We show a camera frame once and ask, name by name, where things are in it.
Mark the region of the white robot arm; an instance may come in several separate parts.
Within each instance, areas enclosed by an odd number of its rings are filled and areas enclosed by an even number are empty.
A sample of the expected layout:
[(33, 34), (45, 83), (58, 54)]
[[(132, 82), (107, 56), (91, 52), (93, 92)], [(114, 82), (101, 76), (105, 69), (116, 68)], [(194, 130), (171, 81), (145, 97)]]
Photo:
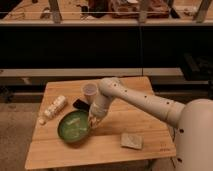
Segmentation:
[(213, 171), (213, 100), (187, 104), (126, 87), (119, 78), (103, 78), (89, 109), (88, 122), (96, 127), (114, 99), (121, 99), (177, 129), (176, 171)]

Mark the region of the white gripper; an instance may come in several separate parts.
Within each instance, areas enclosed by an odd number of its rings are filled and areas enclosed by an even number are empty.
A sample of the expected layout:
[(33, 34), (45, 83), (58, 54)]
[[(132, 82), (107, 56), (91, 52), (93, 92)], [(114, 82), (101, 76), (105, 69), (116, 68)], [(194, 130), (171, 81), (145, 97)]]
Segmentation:
[(91, 129), (96, 129), (98, 125), (102, 122), (103, 118), (90, 114), (88, 116), (88, 124)]

